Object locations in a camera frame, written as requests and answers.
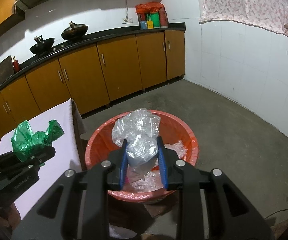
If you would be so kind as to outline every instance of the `trash bin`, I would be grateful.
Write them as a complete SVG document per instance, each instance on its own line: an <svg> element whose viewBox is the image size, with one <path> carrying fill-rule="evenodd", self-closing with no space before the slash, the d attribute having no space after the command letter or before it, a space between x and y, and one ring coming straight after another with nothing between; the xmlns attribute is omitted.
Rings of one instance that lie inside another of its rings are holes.
<svg viewBox="0 0 288 240"><path fill-rule="evenodd" d="M159 124L159 135L162 137L163 142L174 144L178 140L182 140L184 147L187 149L186 155L183 157L183 160L195 165L198 158L198 143L197 139L194 136L193 131L188 127L178 117L168 114L162 111L149 110L151 113L156 114L160 117ZM117 115L104 124L102 124L96 131L93 133L91 138L88 141L86 151L85 151L85 162L87 169L92 168L93 165L106 160L108 154L118 149L119 147L112 141L112 129L115 125L115 121L119 118L127 115L130 112L122 113ZM164 188L145 192L145 193L133 193L126 191L108 191L109 195L115 197L119 200L124 200L128 202L136 203L154 203L159 200L162 200L167 195L173 193L173 191L166 191Z"/></svg>

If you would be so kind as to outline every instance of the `bubble wrap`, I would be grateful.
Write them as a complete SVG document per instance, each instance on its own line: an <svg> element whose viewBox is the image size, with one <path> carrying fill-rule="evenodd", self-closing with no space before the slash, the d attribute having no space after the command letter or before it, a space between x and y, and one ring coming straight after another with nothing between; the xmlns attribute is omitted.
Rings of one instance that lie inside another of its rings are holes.
<svg viewBox="0 0 288 240"><path fill-rule="evenodd" d="M150 171L144 176L144 179L125 184L123 190L132 193L144 193L158 190L162 187L163 184L160 179L160 172L157 170Z"/></svg>
<svg viewBox="0 0 288 240"><path fill-rule="evenodd" d="M131 167L147 163L158 152L156 138L159 131L160 117L147 111L137 109L118 119L112 129L112 140L119 147L127 140L127 159ZM146 173L154 166L146 168Z"/></svg>
<svg viewBox="0 0 288 240"><path fill-rule="evenodd" d="M187 149L184 147L183 142L179 140L177 143L174 144L165 144L165 148L174 150L177 153L179 159L183 158L187 152Z"/></svg>

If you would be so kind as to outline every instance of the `blue gripper pad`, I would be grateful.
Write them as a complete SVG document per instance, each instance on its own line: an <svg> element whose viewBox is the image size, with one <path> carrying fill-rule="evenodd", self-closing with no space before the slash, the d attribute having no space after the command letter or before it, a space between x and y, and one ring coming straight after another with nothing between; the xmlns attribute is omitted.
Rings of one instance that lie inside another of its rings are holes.
<svg viewBox="0 0 288 240"><path fill-rule="evenodd" d="M158 165L159 165L159 171L160 171L160 179L162 181L164 188L167 189L168 188L168 175L167 175L163 149L160 145L158 146L157 159L158 159Z"/></svg>
<svg viewBox="0 0 288 240"><path fill-rule="evenodd" d="M120 189L122 190L125 184L125 179L126 179L126 173L127 173L127 166L128 166L128 161L127 161L127 155L126 155L126 147L124 148L124 154L123 154L123 159L121 163L121 168L120 168Z"/></svg>

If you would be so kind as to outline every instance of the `white tiled wall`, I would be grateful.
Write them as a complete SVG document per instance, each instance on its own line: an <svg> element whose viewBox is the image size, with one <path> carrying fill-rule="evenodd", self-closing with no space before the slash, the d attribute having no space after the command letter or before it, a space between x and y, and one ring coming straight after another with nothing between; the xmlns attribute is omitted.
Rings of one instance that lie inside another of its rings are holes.
<svg viewBox="0 0 288 240"><path fill-rule="evenodd" d="M288 137L288 37L236 22L200 25L198 0L159 1L170 22L186 22L185 79L240 103Z"/></svg>
<svg viewBox="0 0 288 240"><path fill-rule="evenodd" d="M54 44L64 42L61 33L69 22L89 26L87 34L106 29L138 25L135 5L154 0L127 0L128 17L132 24L122 24L126 15L125 0L49 0L25 12L26 19L0 37L0 62L16 56L19 63L34 56L29 50L35 36L55 38Z"/></svg>

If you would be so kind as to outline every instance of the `wok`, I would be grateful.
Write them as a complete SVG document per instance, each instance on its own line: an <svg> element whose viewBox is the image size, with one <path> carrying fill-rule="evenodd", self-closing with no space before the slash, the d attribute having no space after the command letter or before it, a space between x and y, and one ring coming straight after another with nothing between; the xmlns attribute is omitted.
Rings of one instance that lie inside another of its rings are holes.
<svg viewBox="0 0 288 240"><path fill-rule="evenodd" d="M70 22L69 25L70 26L61 34L62 38L66 41L78 40L82 38L88 30L88 26L85 24L75 24Z"/></svg>
<svg viewBox="0 0 288 240"><path fill-rule="evenodd" d="M34 40L37 42L29 50L36 55L41 55L45 52L51 52L51 48L54 44L54 38L49 38L43 41L42 36L35 37Z"/></svg>

